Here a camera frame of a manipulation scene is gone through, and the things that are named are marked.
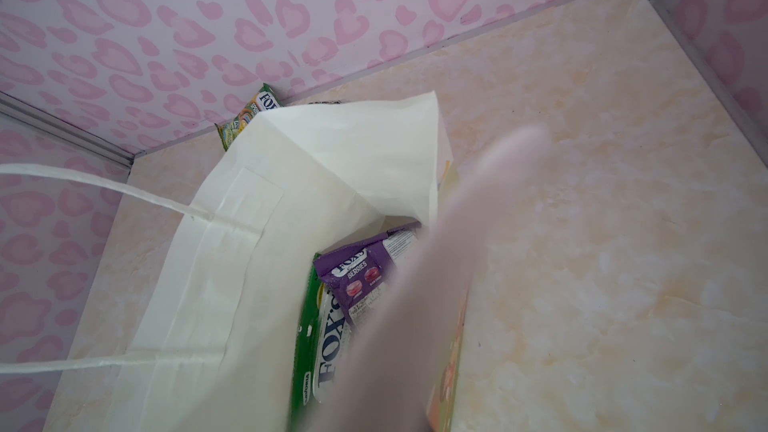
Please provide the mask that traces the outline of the purple Fox's berries bag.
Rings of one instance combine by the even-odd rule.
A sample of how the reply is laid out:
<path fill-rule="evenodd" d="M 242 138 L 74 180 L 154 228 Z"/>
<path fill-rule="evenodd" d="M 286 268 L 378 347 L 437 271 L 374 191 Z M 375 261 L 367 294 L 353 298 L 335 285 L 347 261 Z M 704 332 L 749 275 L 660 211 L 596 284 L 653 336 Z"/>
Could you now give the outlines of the purple Fox's berries bag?
<path fill-rule="evenodd" d="M 399 267 L 418 241 L 419 222 L 394 227 L 321 254 L 313 261 L 318 278 L 357 329 L 386 292 L 390 272 Z"/>

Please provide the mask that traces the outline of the green yellow Fox's bag front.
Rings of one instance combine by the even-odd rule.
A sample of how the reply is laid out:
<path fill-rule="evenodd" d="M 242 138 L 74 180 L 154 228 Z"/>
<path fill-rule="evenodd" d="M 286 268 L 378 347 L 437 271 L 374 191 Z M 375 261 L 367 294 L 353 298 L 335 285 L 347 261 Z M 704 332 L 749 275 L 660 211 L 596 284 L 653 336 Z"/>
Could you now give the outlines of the green yellow Fox's bag front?
<path fill-rule="evenodd" d="M 338 281 L 331 270 L 349 257 L 328 252 L 313 258 L 295 339 L 288 431 L 299 431 L 306 414 L 333 391 L 352 327 L 347 301 L 336 297 Z"/>

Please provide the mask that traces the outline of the white paper bag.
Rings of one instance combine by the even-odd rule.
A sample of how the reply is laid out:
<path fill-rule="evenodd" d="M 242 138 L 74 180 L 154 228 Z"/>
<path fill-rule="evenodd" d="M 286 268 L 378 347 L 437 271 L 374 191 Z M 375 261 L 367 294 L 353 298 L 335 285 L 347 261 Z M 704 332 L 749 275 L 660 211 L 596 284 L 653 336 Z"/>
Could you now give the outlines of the white paper bag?
<path fill-rule="evenodd" d="M 120 355 L 5 364 L 5 375 L 115 367 L 107 431 L 282 431 L 312 254 L 387 218 L 422 225 L 385 269 L 394 288 L 331 374 L 303 431 L 423 431 L 428 391 L 489 232 L 548 152 L 521 128 L 456 182 L 437 98 L 282 107 L 234 141 L 189 204 L 33 164 L 18 174 L 98 185 L 182 219 Z"/>

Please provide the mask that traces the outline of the yellow green Fox's bag far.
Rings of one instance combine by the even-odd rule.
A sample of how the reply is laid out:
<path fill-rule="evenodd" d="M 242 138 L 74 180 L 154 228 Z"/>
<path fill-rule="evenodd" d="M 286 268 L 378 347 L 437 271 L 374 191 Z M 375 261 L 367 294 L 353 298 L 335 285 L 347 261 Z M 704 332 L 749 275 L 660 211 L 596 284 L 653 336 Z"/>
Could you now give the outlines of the yellow green Fox's bag far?
<path fill-rule="evenodd" d="M 264 83 L 257 94 L 237 115 L 230 120 L 216 125 L 216 130 L 224 151 L 229 150 L 235 139 L 257 114 L 280 107 L 281 103 L 277 99 L 273 88 L 269 84 Z"/>

